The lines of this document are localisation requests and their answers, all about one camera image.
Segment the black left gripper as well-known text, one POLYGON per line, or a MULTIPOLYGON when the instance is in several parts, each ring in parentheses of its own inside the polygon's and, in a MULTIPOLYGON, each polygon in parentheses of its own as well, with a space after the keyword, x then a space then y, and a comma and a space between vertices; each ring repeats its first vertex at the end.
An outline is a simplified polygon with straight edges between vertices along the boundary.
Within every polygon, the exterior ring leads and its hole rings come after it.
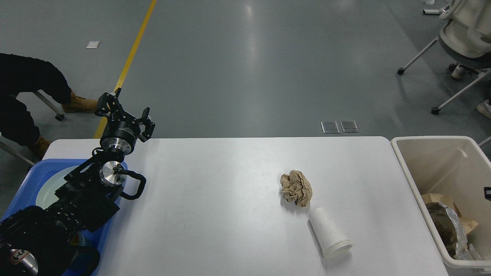
POLYGON ((103 93, 97 101, 94 114, 109 120, 100 138, 100 146, 116 148, 128 155, 134 151, 138 138, 142 143, 151 139, 156 124, 149 116, 150 107, 145 108, 142 116, 135 119, 135 124, 131 121, 119 121, 125 119, 124 110, 118 100, 120 93, 121 87, 113 93, 103 93))

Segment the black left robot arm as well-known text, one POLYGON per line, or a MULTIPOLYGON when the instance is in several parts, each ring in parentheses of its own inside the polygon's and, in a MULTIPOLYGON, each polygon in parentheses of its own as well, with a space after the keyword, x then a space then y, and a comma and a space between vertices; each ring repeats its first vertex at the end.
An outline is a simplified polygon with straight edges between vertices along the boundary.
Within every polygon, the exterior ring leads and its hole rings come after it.
POLYGON ((116 200, 138 199, 146 178, 125 169, 123 161, 137 140, 146 142, 155 128, 145 108, 136 118, 119 103, 121 88, 98 99, 95 115, 107 124, 100 146, 91 158, 68 173, 65 184, 55 191, 58 198, 47 208, 28 206, 1 222, 1 273, 8 276, 61 276, 79 255, 91 259, 82 276, 91 275, 100 263, 100 252, 74 245, 83 230, 97 231, 119 210, 116 200))

